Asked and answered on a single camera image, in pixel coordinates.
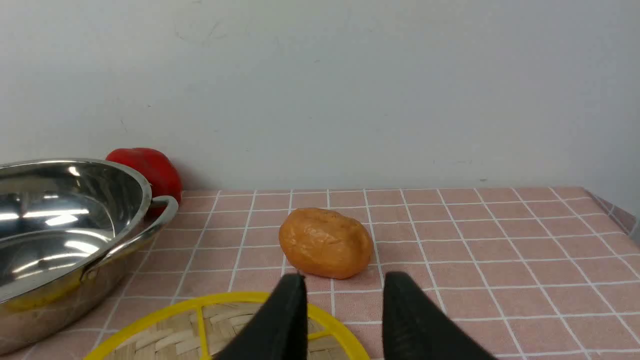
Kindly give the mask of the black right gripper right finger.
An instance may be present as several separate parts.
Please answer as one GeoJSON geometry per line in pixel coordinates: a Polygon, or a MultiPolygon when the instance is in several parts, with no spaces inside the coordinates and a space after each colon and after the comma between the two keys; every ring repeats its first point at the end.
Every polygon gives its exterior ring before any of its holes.
{"type": "Polygon", "coordinates": [[[382,292],[386,360],[494,360],[402,271],[386,272],[382,292]]]}

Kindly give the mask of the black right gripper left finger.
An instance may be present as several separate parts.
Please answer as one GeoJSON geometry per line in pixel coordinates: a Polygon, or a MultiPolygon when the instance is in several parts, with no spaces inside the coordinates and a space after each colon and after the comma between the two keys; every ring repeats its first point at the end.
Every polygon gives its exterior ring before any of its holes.
{"type": "Polygon", "coordinates": [[[288,273],[215,360],[306,360],[307,289],[304,276],[288,273]]]}

